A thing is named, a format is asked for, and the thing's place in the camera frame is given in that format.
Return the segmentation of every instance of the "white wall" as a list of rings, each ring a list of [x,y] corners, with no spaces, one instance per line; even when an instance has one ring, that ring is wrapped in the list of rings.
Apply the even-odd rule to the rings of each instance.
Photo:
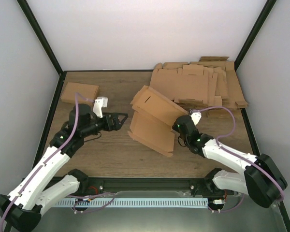
[[[28,0],[64,70],[235,59],[265,0]]]
[[[238,76],[259,148],[288,182],[284,203],[290,217],[290,0],[277,1]]]
[[[57,81],[17,1],[0,0],[0,194],[30,172]]]

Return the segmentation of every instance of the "wooden table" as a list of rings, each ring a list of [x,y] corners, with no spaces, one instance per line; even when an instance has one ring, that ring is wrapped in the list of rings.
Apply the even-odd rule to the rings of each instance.
[[[230,171],[214,160],[190,153],[177,141],[174,143],[174,155],[168,158],[128,136],[127,131],[133,116],[130,102],[142,86],[149,85],[150,77],[151,72],[67,73],[63,89],[67,82],[99,85],[99,96],[106,96],[109,99],[107,111],[128,113],[129,118],[121,130],[103,131],[100,139],[85,143],[58,171],[57,176],[65,175],[74,168],[95,177],[205,177],[216,167]],[[73,104],[59,100],[46,146],[60,130],[61,125],[68,120],[72,108]],[[203,116],[198,129],[200,132],[216,137],[230,132],[232,119]],[[252,153],[241,117],[236,119],[234,134],[221,139],[221,142],[243,152]]]

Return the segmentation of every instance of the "red wire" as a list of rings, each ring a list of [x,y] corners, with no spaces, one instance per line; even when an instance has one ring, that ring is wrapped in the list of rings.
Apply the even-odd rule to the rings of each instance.
[[[94,186],[89,186],[88,188],[89,188],[89,189],[94,189],[95,192],[96,192],[96,195],[98,194],[98,189],[97,189],[96,187],[94,187]]]

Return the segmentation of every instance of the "flattened cardboard box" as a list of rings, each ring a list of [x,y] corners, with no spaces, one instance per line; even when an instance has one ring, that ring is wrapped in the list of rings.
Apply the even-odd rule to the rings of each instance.
[[[187,111],[148,86],[134,96],[131,104],[135,112],[129,136],[167,157],[172,156],[175,138],[172,126]]]
[[[190,62],[190,64],[199,64],[203,66],[221,67],[226,72],[226,81],[228,87],[229,101],[222,99],[223,105],[229,109],[246,108],[248,103],[242,93],[235,69],[234,61],[227,61],[228,57],[201,57],[200,61]]]
[[[98,95],[99,86],[80,84],[74,82],[68,82],[65,86],[63,93],[60,97],[62,102],[75,103],[75,93],[82,94],[83,97],[95,100]],[[78,103],[84,103],[92,105],[91,102],[85,101],[82,98],[78,98]]]
[[[153,70],[150,87],[176,103],[194,101],[208,105],[208,75],[208,69],[200,65],[194,67],[187,62],[167,62],[161,69],[159,63]]]

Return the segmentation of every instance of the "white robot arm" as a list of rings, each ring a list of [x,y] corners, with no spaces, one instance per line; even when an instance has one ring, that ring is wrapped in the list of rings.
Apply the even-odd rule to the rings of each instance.
[[[101,108],[106,106],[107,98],[100,97],[96,99],[93,110],[89,105],[80,104],[76,116],[76,107],[73,108],[69,121],[56,133],[43,157],[28,176],[7,196],[0,195],[0,215],[3,219],[21,232],[30,232],[37,226],[42,215],[59,200],[72,193],[84,193],[88,176],[77,169],[70,171],[50,188],[44,189],[57,171],[84,144],[84,138],[97,135],[103,130],[121,129],[128,114],[102,113]]]
[[[279,199],[281,190],[287,187],[287,182],[281,172],[266,154],[257,157],[249,153],[243,153],[228,147],[212,136],[199,133],[196,125],[201,119],[200,112],[179,117],[173,125],[173,129],[180,133],[189,150],[204,158],[216,160],[233,169],[236,173],[230,173],[221,169],[214,169],[207,175],[211,185],[218,189],[229,189],[242,192],[262,207],[269,207],[274,200]],[[264,173],[254,166],[260,166],[279,185],[270,181]]]

